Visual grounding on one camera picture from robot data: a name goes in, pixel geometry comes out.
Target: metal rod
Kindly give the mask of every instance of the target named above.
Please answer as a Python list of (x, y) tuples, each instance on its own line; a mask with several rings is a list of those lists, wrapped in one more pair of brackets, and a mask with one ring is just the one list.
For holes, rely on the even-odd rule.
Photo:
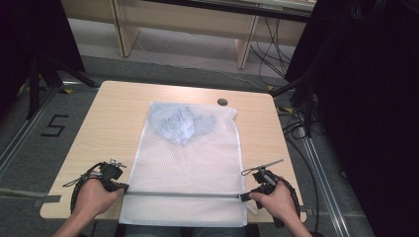
[(318, 158), (312, 139), (310, 137), (305, 136), (305, 131), (303, 127), (299, 128), (299, 132), (301, 136), (304, 137), (303, 142), (305, 151), (308, 155), (308, 161), (310, 162), (311, 167), (314, 170), (314, 176), (316, 177), (316, 180), (319, 183), (319, 187), (323, 194), (326, 207), (330, 213), (330, 218), (332, 220), (333, 226), (335, 227), (336, 234), (339, 237), (349, 237), (350, 234), (345, 221), (345, 217), (342, 214), (339, 204), (337, 203), (332, 189), (330, 188), (329, 182), (327, 181), (326, 174)]
[(40, 107), (38, 111), (32, 116), (31, 119), (27, 119), (22, 127), (19, 129), (13, 140), (9, 143), (6, 149), (0, 156), (0, 179), (6, 172), (7, 168), (12, 163), (13, 159), (20, 151), (22, 145), (28, 139), (32, 128), (37, 123), (43, 110), (45, 109), (46, 105), (50, 102), (50, 100), (57, 94), (58, 88), (49, 88), (46, 93), (43, 95), (42, 100), (40, 102)]
[(169, 192), (126, 192), (126, 196), (140, 197), (169, 197), (169, 198), (235, 198), (239, 195), (229, 194), (187, 194), (187, 193), (169, 193)]

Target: black curtain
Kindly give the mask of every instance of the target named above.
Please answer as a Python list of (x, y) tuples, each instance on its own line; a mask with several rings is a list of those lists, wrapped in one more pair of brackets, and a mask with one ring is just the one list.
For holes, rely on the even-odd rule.
[(0, 116), (28, 78), (35, 55), (49, 55), (74, 70), (84, 71), (59, 0), (2, 1), (0, 39)]
[[(313, 81), (326, 130), (376, 236), (418, 233), (418, 26), (419, 15), (397, 1), (386, 1), (373, 21), (351, 19), (332, 63)], [(303, 70), (310, 54), (298, 59), (303, 50), (295, 52), (294, 69)]]

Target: translucent plastic bag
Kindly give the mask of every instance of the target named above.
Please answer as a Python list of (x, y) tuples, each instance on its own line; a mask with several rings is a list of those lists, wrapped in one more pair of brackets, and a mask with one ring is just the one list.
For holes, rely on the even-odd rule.
[(238, 227), (247, 223), (236, 110), (150, 105), (120, 223)]

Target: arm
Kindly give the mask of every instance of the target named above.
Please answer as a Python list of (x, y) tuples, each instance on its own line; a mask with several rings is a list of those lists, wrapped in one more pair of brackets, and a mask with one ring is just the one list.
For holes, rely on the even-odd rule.
[(251, 193), (249, 196), (262, 203), (271, 215), (281, 219), (293, 236), (311, 236), (296, 214), (290, 191), (284, 183), (277, 182), (274, 192), (269, 196), (259, 193)]
[(53, 236), (78, 236), (96, 215), (105, 212), (123, 194), (123, 189), (108, 192), (99, 180), (88, 180), (80, 190), (73, 213)]

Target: metal rail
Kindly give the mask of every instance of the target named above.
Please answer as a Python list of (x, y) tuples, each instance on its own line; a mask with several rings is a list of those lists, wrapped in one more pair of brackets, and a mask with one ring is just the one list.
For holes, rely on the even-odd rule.
[(0, 180), (6, 173), (7, 168), (12, 163), (13, 159), (16, 157), (16, 154), (20, 151), (25, 141), (28, 139), (29, 135), (35, 124), (37, 124), (39, 118), (41, 117), (43, 110), (51, 99), (57, 94), (58, 88), (49, 88), (46, 93), (43, 95), (40, 107), (38, 111), (30, 118), (27, 119), (19, 131), (16, 133), (13, 140), (9, 143), (6, 149), (0, 156)]
[(340, 210), (340, 207), (333, 194), (333, 191), (330, 188), (329, 182), (327, 181), (326, 174), (323, 170), (323, 166), (321, 165), (320, 159), (318, 158), (312, 139), (310, 137), (305, 136), (306, 133), (303, 127), (299, 128), (299, 133), (302, 137), (304, 137), (303, 142), (305, 151), (308, 155), (308, 161), (311, 165), (311, 168), (314, 171), (314, 176), (323, 194), (324, 202), (329, 211), (330, 218), (336, 230), (336, 234), (339, 237), (349, 237), (350, 233), (346, 224), (345, 217), (342, 211)]

